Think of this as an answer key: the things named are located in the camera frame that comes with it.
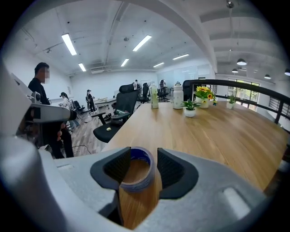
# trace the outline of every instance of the desk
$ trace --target desk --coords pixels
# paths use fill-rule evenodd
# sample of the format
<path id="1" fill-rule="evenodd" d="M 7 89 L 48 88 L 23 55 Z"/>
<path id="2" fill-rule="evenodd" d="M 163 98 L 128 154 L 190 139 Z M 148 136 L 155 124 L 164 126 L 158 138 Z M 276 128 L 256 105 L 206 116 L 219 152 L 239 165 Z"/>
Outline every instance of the desk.
<path id="1" fill-rule="evenodd" d="M 152 153 L 155 162 L 158 147 L 177 150 L 225 164 L 264 190 L 286 149 L 288 134 L 283 129 L 240 105 L 229 110 L 225 101 L 218 102 L 208 109 L 196 109 L 194 118 L 185 117 L 183 110 L 174 110 L 171 103 L 159 103 L 159 109 L 150 107 L 141 105 L 103 150 L 141 146 Z M 134 170 L 147 169 L 131 164 L 127 176 L 132 181 Z M 125 227 L 135 228 L 143 221 L 156 206 L 161 188 L 156 170 L 154 183 L 142 193 L 120 189 Z"/>
<path id="2" fill-rule="evenodd" d="M 96 106 L 96 109 L 97 109 L 98 113 L 100 113 L 99 107 L 110 105 L 110 104 L 113 104 L 114 102 L 117 102 L 116 98 L 111 98 L 111 99 L 108 99 L 107 101 L 94 100 L 94 104 Z"/>

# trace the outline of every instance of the black pants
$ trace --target black pants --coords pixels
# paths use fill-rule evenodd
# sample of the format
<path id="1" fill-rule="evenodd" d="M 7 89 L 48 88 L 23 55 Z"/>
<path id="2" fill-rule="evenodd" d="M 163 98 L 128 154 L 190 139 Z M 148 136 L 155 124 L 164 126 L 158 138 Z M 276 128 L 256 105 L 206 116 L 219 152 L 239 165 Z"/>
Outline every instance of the black pants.
<path id="1" fill-rule="evenodd" d="M 96 111 L 95 104 L 94 104 L 93 100 L 90 101 L 90 110 L 91 110 L 91 112 L 95 112 Z"/>
<path id="2" fill-rule="evenodd" d="M 63 146 L 64 146 L 65 154 L 67 155 L 67 158 L 73 157 L 72 137 L 66 128 L 62 129 L 61 139 L 63 140 Z M 51 149 L 53 150 L 53 155 L 56 159 L 64 158 L 60 150 L 61 141 L 50 140 L 49 145 L 51 146 Z"/>

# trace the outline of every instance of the blue tape roll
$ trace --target blue tape roll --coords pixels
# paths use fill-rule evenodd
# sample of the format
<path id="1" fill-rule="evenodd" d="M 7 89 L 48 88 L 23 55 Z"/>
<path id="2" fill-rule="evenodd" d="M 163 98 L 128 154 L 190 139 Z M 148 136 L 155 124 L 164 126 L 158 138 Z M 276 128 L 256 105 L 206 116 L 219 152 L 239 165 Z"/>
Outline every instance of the blue tape roll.
<path id="1" fill-rule="evenodd" d="M 155 165 L 154 158 L 152 154 L 143 147 L 131 147 L 131 160 L 142 160 L 148 163 L 149 170 L 145 177 L 142 179 L 135 181 L 133 183 L 121 183 L 121 188 L 125 191 L 137 193 L 141 192 L 143 189 L 147 188 L 147 186 L 154 179 L 155 175 Z"/>

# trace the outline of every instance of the potted plant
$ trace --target potted plant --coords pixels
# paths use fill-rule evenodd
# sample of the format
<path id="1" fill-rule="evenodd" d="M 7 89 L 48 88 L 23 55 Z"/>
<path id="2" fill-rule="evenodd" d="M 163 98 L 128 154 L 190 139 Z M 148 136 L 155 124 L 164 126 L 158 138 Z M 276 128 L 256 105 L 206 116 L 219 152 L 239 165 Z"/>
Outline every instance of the potted plant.
<path id="1" fill-rule="evenodd" d="M 200 104 L 196 103 L 195 101 L 188 100 L 188 101 L 183 101 L 182 106 L 186 107 L 184 110 L 184 115 L 189 118 L 192 118 L 195 116 L 195 107 L 200 106 Z"/>
<path id="2" fill-rule="evenodd" d="M 234 104 L 236 102 L 236 97 L 234 95 L 231 95 L 228 97 L 229 101 L 227 102 L 227 108 L 232 109 L 234 107 Z"/>
<path id="3" fill-rule="evenodd" d="M 208 87 L 198 86 L 195 95 L 195 101 L 200 103 L 200 108 L 203 109 L 208 108 L 209 100 L 214 99 L 214 94 Z"/>

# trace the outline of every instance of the black cable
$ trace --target black cable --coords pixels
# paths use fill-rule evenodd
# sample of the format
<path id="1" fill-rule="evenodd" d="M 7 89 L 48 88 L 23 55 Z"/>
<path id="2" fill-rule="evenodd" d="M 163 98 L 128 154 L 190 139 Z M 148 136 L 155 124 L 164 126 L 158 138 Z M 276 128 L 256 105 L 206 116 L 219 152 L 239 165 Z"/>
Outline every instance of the black cable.
<path id="1" fill-rule="evenodd" d="M 90 154 L 91 154 L 91 152 L 89 151 L 89 149 L 88 149 L 88 147 L 87 147 L 86 145 L 78 145 L 78 146 L 74 146 L 74 147 L 86 147 L 86 148 L 87 148 L 87 151 L 88 151 L 88 153 L 90 153 Z"/>

